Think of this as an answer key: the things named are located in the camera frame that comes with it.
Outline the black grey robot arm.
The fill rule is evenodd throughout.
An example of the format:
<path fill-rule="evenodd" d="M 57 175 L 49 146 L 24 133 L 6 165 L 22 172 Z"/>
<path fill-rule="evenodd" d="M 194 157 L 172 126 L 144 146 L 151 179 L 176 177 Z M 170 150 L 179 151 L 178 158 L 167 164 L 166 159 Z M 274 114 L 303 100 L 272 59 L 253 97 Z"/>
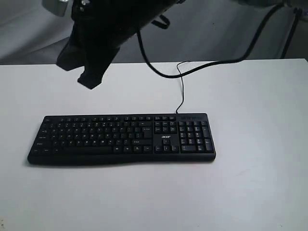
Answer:
<path fill-rule="evenodd" d="M 74 22 L 68 42 L 56 65 L 65 71 L 84 67 L 78 83 L 93 89 L 101 84 L 104 73 L 120 47 L 149 23 L 169 27 L 163 13 L 180 0 L 75 0 Z"/>

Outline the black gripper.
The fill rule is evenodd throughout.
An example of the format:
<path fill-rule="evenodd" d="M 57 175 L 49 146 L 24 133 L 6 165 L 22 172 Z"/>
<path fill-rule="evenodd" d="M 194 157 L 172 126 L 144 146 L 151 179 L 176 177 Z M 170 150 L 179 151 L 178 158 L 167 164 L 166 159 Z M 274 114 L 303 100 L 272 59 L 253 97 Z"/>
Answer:
<path fill-rule="evenodd" d="M 69 41 L 56 65 L 65 71 L 84 67 L 77 82 L 92 90 L 102 83 L 121 45 L 135 34 L 134 14 L 72 14 Z"/>

